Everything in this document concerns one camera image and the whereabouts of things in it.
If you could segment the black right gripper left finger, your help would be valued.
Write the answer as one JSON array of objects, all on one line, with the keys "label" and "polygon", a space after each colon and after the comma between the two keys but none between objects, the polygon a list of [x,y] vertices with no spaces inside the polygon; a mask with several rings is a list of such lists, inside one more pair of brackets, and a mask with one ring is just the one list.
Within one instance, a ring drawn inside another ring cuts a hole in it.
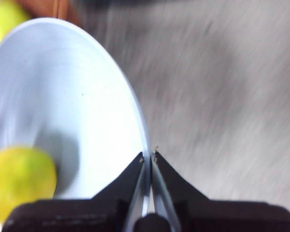
[{"label": "black right gripper left finger", "polygon": [[131,232],[142,216],[145,161],[139,153],[90,199],[40,200],[15,208],[4,232]]}]

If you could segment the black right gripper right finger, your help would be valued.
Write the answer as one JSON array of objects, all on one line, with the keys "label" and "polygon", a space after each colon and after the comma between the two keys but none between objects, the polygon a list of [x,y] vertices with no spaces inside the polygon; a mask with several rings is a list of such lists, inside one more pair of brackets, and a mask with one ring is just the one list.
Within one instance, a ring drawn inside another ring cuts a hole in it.
[{"label": "black right gripper right finger", "polygon": [[290,232],[290,212],[265,202],[211,200],[159,153],[151,156],[155,211],[173,232]]}]

